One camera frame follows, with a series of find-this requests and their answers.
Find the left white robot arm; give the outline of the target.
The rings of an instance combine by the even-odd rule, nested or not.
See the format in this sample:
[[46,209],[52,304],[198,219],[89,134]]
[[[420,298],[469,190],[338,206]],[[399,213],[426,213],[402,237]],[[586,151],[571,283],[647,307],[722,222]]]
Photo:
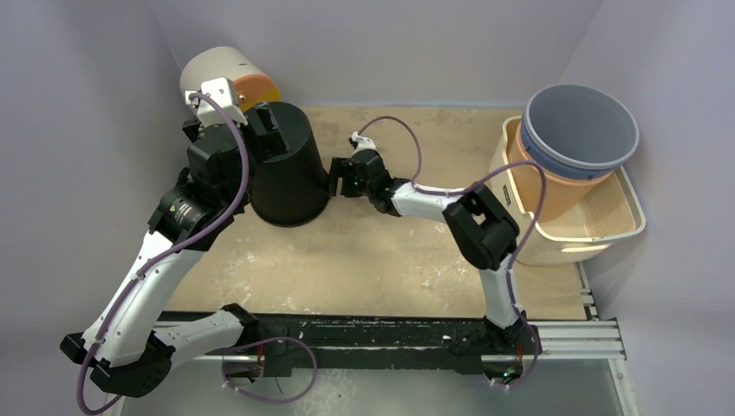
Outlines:
[[286,151],[269,103],[238,120],[196,120],[184,130],[191,140],[188,164],[154,210],[123,283],[88,329],[60,345],[80,366],[79,387],[91,382],[115,399],[149,394],[200,355],[230,348],[248,354],[258,343],[257,318],[235,303],[175,328],[154,327],[183,278],[245,211],[257,166]]

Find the grey lavender bucket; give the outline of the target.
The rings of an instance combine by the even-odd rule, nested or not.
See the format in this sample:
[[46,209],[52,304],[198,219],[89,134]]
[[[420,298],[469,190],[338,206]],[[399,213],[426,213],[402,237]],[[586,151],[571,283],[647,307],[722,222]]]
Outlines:
[[566,179],[593,180],[633,156],[640,131],[616,98],[583,85],[557,84],[529,99],[519,140],[547,171]]

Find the orange bucket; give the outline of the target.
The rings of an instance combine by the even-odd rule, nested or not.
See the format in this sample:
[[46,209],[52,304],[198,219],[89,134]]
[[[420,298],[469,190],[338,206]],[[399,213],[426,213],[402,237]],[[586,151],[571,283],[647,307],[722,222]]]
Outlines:
[[[531,156],[520,142],[521,119],[511,118],[505,127],[507,134],[506,157],[508,163],[532,161]],[[611,172],[594,179],[567,179],[551,171],[544,170],[546,193],[543,207],[537,214],[537,205],[541,197],[542,183],[538,170],[530,165],[512,167],[508,173],[523,204],[524,211],[532,212],[538,222],[548,222],[561,217],[577,202],[590,192],[594,186],[606,180]]]

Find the black large bucket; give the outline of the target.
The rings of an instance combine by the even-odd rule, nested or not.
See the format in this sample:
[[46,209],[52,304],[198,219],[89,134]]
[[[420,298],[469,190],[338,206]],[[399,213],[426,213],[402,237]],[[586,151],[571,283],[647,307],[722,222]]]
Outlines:
[[250,180],[250,203],[267,223],[296,227],[317,218],[326,208],[328,174],[308,116],[287,102],[269,104],[288,152],[251,165],[255,173]]

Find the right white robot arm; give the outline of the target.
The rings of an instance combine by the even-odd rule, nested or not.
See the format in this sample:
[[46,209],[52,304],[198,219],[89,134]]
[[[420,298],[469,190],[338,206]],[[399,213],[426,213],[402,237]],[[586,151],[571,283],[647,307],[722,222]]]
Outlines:
[[506,353],[525,335],[539,347],[537,330],[518,302],[512,270],[520,227],[484,183],[464,190],[421,189],[392,176],[377,151],[364,149],[332,159],[328,189],[332,196],[365,197],[382,214],[444,224],[464,260],[478,271],[489,346]]

